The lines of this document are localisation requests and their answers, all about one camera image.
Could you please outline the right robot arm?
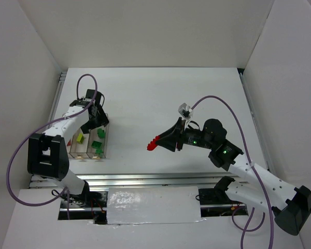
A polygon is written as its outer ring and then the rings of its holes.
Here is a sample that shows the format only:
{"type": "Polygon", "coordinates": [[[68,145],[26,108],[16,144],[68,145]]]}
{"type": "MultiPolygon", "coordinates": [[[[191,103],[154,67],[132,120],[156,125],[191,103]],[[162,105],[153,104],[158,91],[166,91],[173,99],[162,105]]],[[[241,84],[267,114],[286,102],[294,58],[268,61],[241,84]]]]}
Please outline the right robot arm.
{"type": "Polygon", "coordinates": [[[202,130],[199,130],[178,118],[170,129],[148,144],[147,150],[161,146],[175,152],[182,150],[184,144],[208,149],[208,157],[214,166],[239,176],[253,186],[243,186],[225,176],[216,184],[225,197],[272,213],[279,228],[297,236],[311,214],[311,190],[304,185],[295,187],[258,164],[249,162],[244,152],[228,141],[226,135],[226,129],[217,119],[206,120],[202,130]]]}

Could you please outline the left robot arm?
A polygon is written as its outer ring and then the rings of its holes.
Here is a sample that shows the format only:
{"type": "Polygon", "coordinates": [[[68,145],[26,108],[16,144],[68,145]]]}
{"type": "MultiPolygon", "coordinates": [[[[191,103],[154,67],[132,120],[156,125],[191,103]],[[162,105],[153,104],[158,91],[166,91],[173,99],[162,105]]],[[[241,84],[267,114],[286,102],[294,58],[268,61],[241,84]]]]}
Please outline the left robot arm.
{"type": "Polygon", "coordinates": [[[86,204],[99,196],[69,169],[67,145],[77,132],[86,135],[109,124],[101,105],[103,97],[100,92],[88,89],[85,97],[74,100],[65,116],[55,121],[51,128],[43,133],[35,132],[28,139],[27,171],[66,188],[69,193],[63,195],[65,200],[86,204]]]}

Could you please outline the small green lego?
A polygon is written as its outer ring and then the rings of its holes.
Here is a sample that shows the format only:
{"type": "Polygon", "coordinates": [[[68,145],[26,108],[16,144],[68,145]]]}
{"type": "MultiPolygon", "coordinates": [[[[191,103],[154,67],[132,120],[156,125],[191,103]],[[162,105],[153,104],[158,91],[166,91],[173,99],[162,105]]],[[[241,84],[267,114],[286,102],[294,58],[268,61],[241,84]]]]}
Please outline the small green lego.
{"type": "Polygon", "coordinates": [[[95,151],[95,155],[97,155],[97,156],[101,156],[103,154],[103,150],[102,149],[97,149],[96,151],[95,151]]]}

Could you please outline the green rounded lego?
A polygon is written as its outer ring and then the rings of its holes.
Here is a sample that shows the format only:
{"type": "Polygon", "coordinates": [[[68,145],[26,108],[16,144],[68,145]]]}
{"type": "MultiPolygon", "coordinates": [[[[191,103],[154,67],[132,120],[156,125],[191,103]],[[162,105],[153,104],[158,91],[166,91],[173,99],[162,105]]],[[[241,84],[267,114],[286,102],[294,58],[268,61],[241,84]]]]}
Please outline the green rounded lego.
{"type": "Polygon", "coordinates": [[[99,139],[104,139],[106,137],[106,131],[104,129],[97,129],[97,136],[99,139]]]}

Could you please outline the lime lego block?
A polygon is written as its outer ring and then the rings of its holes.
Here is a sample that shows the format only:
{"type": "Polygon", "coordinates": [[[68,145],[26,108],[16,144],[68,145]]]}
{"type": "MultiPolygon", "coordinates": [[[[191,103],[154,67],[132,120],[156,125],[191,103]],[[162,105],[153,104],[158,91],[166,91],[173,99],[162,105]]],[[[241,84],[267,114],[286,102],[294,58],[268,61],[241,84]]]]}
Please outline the lime lego block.
{"type": "Polygon", "coordinates": [[[78,136],[77,136],[77,138],[76,138],[76,142],[77,142],[78,144],[83,144],[84,140],[85,140],[84,135],[83,135],[82,133],[79,133],[78,136]]]}

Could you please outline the red and green round lego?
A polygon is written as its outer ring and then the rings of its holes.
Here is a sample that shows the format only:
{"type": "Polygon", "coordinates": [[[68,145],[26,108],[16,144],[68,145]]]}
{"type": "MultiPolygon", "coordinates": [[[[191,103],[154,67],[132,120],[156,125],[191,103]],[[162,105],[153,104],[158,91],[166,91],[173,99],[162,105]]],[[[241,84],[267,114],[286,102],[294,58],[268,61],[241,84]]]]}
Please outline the red and green round lego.
{"type": "Polygon", "coordinates": [[[156,142],[160,139],[161,137],[157,135],[148,145],[147,145],[147,150],[148,151],[153,151],[158,145],[156,142]]]}

